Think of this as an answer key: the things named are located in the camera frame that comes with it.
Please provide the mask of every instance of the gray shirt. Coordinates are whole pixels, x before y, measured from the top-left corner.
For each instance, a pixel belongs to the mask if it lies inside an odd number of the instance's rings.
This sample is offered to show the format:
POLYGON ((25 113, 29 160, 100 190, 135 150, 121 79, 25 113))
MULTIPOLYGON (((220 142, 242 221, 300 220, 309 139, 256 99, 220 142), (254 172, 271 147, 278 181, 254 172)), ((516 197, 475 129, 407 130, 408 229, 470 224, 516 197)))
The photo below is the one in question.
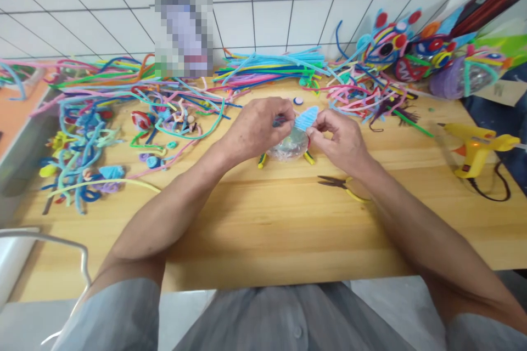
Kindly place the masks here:
MULTIPOLYGON (((56 351, 158 347, 160 290, 148 279, 113 284, 70 318, 56 351)), ((447 328, 452 351, 527 350, 527 336, 474 314, 447 328)), ((175 346, 180 350, 414 350, 341 282, 218 291, 175 346)))

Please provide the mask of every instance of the wooden table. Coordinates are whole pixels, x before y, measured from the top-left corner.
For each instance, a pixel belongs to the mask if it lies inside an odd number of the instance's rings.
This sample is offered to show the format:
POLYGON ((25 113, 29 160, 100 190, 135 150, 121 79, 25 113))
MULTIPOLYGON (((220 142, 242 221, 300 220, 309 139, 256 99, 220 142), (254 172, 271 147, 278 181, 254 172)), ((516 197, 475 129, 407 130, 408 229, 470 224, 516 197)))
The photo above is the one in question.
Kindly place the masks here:
MULTIPOLYGON (((321 98, 302 91, 289 81, 262 86, 239 99, 279 95, 304 98, 302 109, 327 106, 321 98)), ((114 121, 127 141, 134 133, 130 111, 147 110, 143 104, 120 108, 114 121)), ((472 123, 461 103, 419 98, 415 110, 419 124, 437 135, 429 138, 413 127, 400 127, 397 117, 376 126, 382 133, 363 134, 372 155, 411 193, 465 236, 493 269, 527 267, 527 200, 503 169, 512 198, 505 203, 488 201, 452 173, 462 158, 450 150, 461 142, 446 135, 437 122, 472 123)), ((229 109, 235 117, 238 109, 229 109)), ((207 130, 213 122, 200 118, 207 130)), ((216 141, 231 121, 187 150, 168 171, 143 180, 160 188, 188 169, 216 141)), ((158 135, 156 143, 171 139, 158 135)), ((179 140, 179 146, 185 141, 179 140)), ((316 281, 397 276, 411 273, 367 207, 336 188, 317 184, 317 176, 344 176, 328 159, 312 149, 316 164, 301 159, 290 163, 269 160, 264 169, 257 159, 230 171, 214 190, 199 218, 173 248, 167 265, 164 291, 297 284, 316 281)), ((491 196, 504 194, 492 173, 489 156, 478 183, 491 196)), ((127 174, 145 169, 137 149, 128 144, 107 148, 104 164, 122 164, 127 174)), ((120 192, 87 205, 87 215, 74 207, 53 204, 42 216, 46 194, 37 188, 49 180, 37 179, 20 210, 20 226, 75 240, 89 248, 89 269, 94 275, 110 246, 132 215, 153 195, 149 189, 126 185, 120 192)), ((12 301, 76 298, 84 283, 79 272, 80 254, 68 247, 37 243, 12 294, 12 301)))

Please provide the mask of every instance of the sleeve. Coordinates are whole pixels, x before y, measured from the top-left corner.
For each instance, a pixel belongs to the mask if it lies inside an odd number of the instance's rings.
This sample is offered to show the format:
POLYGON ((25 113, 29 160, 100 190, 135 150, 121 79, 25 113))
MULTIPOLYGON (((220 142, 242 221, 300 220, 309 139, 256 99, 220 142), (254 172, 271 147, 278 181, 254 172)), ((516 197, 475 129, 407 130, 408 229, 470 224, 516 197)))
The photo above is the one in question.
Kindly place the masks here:
POLYGON ((53 351, 157 351, 159 286, 136 278, 93 295, 66 322, 53 351))
POLYGON ((527 336, 501 322, 476 314, 460 314, 446 333, 448 351, 524 351, 527 336))

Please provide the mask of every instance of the yellow hot glue gun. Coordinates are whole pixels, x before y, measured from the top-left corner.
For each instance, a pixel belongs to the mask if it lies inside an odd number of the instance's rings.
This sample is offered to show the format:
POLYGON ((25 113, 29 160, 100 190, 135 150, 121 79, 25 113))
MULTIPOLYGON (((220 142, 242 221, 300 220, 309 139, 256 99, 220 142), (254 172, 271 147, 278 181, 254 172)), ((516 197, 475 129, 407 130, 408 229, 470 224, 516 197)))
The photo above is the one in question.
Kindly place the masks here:
POLYGON ((495 131, 461 123, 438 123, 438 125, 443 126, 447 132, 465 142, 464 145, 454 150, 465 156, 463 166, 454 172, 460 178, 476 178, 481 173, 490 151, 503 152, 515 147, 527 148, 527 145, 520 144, 518 137, 510 134, 496 137, 495 131))

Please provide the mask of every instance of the glue gun cord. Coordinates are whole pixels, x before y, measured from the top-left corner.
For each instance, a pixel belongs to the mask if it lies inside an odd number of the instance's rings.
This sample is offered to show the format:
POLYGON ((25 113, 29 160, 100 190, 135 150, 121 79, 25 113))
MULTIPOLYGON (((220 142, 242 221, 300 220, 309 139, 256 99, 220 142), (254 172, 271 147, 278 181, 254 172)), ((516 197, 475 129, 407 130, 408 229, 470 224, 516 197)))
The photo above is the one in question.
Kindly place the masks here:
POLYGON ((507 201, 507 200, 509 200, 511 198, 511 189, 509 188, 509 184, 508 184, 507 180, 501 175, 500 170, 499 170, 499 167, 501 166, 502 163, 503 163, 503 161, 501 161, 501 160, 498 163, 496 163, 496 166, 494 167, 494 171, 496 172, 498 177, 503 181, 503 185, 505 186, 505 197, 503 199, 494 199, 493 197, 485 195, 478 188, 478 185, 476 183, 475 178, 467 178, 467 181, 470 183, 472 188, 474 188, 474 190, 478 194, 480 194, 481 196, 483 196, 486 199, 489 199, 489 200, 492 200, 492 201, 497 201, 497 202, 503 202, 503 201, 507 201))

